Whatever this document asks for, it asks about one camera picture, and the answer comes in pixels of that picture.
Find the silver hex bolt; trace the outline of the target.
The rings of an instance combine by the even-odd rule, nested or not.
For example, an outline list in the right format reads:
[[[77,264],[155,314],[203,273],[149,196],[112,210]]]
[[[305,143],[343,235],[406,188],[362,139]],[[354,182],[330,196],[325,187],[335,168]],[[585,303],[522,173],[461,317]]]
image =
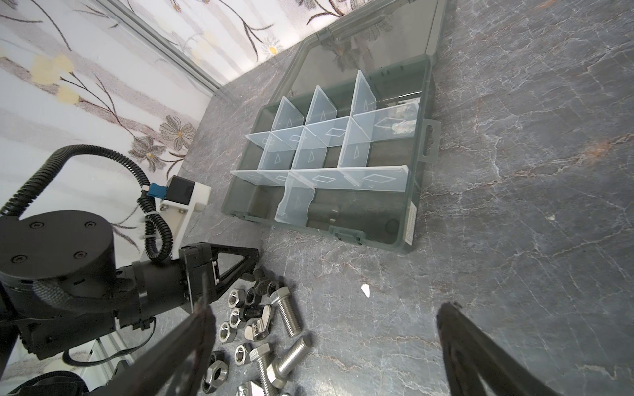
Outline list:
[[[291,372],[305,359],[311,348],[310,336],[305,335],[298,338],[283,355],[274,359],[266,370],[270,384],[277,389],[282,389]]]
[[[281,287],[272,293],[272,305],[282,316],[282,322],[289,338],[299,336],[302,332],[302,327],[293,308],[292,294],[288,287]]]
[[[267,377],[267,368],[272,362],[272,347],[269,343],[263,343],[249,353],[249,359],[254,363],[259,372],[260,384],[265,396],[277,396],[278,390]]]

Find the large silver hex nut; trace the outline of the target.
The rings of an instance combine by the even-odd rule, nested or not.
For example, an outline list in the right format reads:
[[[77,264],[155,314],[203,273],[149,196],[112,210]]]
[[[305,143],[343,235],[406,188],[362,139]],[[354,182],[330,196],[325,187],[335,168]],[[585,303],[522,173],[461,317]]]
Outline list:
[[[212,394],[223,386],[229,374],[229,366],[224,361],[211,363],[203,377],[201,389],[205,394]]]

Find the green plastic organizer box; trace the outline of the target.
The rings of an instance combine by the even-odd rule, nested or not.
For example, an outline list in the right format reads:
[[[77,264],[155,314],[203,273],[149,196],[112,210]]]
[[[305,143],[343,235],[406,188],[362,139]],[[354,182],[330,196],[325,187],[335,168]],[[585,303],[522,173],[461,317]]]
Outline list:
[[[304,39],[246,135],[224,214],[411,252],[424,168],[439,155],[446,9],[373,1]]]

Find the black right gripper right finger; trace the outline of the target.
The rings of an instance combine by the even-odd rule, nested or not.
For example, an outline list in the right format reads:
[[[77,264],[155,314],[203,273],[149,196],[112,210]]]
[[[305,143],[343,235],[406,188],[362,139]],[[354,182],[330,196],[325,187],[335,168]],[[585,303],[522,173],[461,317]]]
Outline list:
[[[437,313],[437,330],[451,395],[556,395],[487,334],[447,302]]]

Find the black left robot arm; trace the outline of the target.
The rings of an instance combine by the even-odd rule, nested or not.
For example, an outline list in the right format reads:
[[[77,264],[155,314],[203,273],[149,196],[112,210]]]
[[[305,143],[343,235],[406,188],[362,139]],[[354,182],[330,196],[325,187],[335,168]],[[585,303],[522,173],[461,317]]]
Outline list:
[[[218,300],[259,260],[254,248],[209,243],[172,258],[168,224],[154,213],[148,223],[150,258],[117,267],[112,226],[97,214],[4,216],[2,323],[39,358],[68,356],[116,327],[148,328],[162,313]]]

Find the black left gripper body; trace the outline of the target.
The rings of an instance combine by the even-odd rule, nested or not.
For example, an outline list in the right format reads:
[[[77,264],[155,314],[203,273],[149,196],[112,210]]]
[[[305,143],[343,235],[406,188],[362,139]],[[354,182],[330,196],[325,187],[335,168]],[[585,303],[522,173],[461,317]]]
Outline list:
[[[192,310],[195,303],[206,297],[208,304],[218,300],[216,277],[220,275],[217,265],[220,250],[210,243],[196,243],[181,247],[180,261],[184,268],[183,310]]]

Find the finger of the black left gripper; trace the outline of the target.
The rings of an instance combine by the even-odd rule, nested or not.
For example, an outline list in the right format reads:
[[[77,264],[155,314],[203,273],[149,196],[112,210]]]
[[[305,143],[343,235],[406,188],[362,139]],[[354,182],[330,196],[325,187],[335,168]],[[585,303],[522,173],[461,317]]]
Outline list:
[[[230,269],[221,272],[218,263],[220,255],[240,257],[240,259]],[[239,279],[252,281],[258,261],[259,250],[256,248],[211,244],[210,299],[219,300]]]

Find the black hex nut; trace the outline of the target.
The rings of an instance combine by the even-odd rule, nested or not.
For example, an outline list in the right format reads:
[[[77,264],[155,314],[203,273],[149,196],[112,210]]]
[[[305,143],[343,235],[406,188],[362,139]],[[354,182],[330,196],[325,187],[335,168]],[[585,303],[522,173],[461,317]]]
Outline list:
[[[254,288],[250,288],[246,291],[245,294],[245,305],[246,306],[257,306],[261,300],[261,296],[257,293]]]

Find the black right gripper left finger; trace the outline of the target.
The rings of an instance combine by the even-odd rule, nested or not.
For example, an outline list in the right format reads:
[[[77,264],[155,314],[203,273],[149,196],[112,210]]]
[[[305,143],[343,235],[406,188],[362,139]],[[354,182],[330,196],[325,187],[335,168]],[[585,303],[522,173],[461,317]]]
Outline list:
[[[166,385],[176,395],[196,395],[216,339],[216,317],[200,301],[193,313],[123,374],[92,395],[156,395]]]

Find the black hex bolt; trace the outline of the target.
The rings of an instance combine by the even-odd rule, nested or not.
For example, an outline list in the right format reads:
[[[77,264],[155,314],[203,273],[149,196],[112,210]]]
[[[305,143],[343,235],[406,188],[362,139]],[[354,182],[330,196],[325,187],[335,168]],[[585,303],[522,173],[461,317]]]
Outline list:
[[[264,314],[264,305],[244,306],[239,309],[239,318],[248,322],[251,319],[261,318]]]
[[[285,284],[280,280],[261,279],[254,284],[254,291],[257,296],[271,297],[273,293],[284,287]]]

